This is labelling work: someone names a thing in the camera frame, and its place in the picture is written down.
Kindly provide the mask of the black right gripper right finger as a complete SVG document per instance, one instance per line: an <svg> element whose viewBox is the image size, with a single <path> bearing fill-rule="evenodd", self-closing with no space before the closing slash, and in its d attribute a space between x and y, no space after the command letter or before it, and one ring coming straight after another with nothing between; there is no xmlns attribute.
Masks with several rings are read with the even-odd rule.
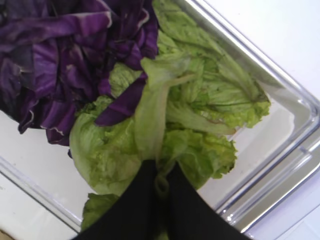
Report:
<svg viewBox="0 0 320 240"><path fill-rule="evenodd" d="M176 164L167 176L170 240L248 240L197 193Z"/></svg>

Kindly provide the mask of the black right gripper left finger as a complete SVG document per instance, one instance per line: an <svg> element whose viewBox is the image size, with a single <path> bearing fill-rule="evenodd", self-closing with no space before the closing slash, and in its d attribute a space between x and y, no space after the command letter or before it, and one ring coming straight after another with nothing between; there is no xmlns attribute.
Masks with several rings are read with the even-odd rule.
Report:
<svg viewBox="0 0 320 240"><path fill-rule="evenodd" d="M157 229L157 175L154 160L145 160L128 188L76 240L153 240Z"/></svg>

